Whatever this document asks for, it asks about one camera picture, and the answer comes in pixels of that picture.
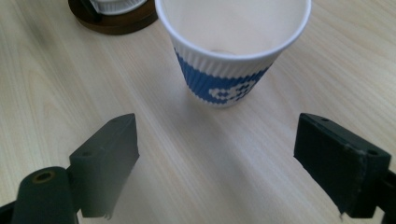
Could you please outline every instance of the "cup rim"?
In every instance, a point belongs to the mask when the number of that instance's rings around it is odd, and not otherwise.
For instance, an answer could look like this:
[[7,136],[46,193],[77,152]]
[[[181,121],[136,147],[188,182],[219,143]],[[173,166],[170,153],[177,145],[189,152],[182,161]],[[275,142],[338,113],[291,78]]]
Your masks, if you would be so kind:
[[163,10],[163,0],[155,0],[155,5],[156,5],[156,10],[159,18],[161,19],[163,25],[165,26],[166,30],[175,37],[177,40],[182,42],[185,46],[188,46],[188,48],[193,49],[195,51],[198,51],[201,54],[204,54],[206,56],[215,58],[215,59],[226,59],[226,60],[238,60],[238,61],[249,61],[249,60],[254,60],[262,57],[268,57],[271,55],[276,55],[279,52],[281,52],[283,49],[287,48],[289,45],[291,45],[303,32],[306,24],[308,23],[309,15],[311,13],[311,7],[312,7],[312,0],[305,0],[306,2],[306,8],[304,12],[304,16],[302,21],[300,22],[300,25],[298,29],[282,44],[276,46],[275,48],[264,50],[258,53],[252,53],[252,54],[241,54],[241,55],[229,55],[229,54],[222,54],[218,52],[213,52],[204,48],[201,48],[193,43],[191,43],[189,40],[187,40],[185,37],[180,35],[174,27],[171,25],[169,20],[167,19],[165,12]]

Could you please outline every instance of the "wooden table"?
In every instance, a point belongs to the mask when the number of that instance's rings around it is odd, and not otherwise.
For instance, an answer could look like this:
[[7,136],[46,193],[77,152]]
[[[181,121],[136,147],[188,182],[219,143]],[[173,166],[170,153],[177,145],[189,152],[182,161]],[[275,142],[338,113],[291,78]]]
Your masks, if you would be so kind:
[[332,119],[396,156],[395,11],[394,0],[315,0],[302,36],[247,99],[214,109],[189,93],[159,21],[101,35],[65,0],[0,1],[0,204],[135,113],[141,157],[114,217],[80,223],[342,223],[293,158],[298,117]]

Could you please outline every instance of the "brown coaster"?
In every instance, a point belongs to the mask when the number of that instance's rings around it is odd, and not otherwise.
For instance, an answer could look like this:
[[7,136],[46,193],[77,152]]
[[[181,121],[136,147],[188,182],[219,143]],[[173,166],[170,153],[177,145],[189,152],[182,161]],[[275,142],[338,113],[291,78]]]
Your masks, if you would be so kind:
[[142,6],[125,14],[101,15],[100,21],[94,21],[93,16],[80,0],[68,0],[68,2],[73,14],[83,26],[106,35],[129,34],[151,25],[158,19],[154,0],[148,0]]

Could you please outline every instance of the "white cup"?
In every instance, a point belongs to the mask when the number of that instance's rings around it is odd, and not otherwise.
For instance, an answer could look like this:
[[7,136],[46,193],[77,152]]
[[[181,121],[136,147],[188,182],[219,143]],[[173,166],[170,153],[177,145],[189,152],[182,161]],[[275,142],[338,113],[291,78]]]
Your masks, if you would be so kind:
[[147,0],[90,0],[95,10],[107,16],[115,16],[130,12]]
[[187,85],[216,107],[238,103],[302,33],[311,0],[155,0]]

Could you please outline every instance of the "paper cup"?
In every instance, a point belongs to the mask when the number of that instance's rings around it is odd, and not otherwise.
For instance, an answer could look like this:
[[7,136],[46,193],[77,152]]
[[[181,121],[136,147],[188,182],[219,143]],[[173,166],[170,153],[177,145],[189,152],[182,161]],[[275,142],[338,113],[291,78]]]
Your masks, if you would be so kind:
[[147,0],[90,0],[95,10],[107,16],[130,12],[142,6]]
[[216,107],[238,103],[294,42],[311,0],[155,0],[187,85]]

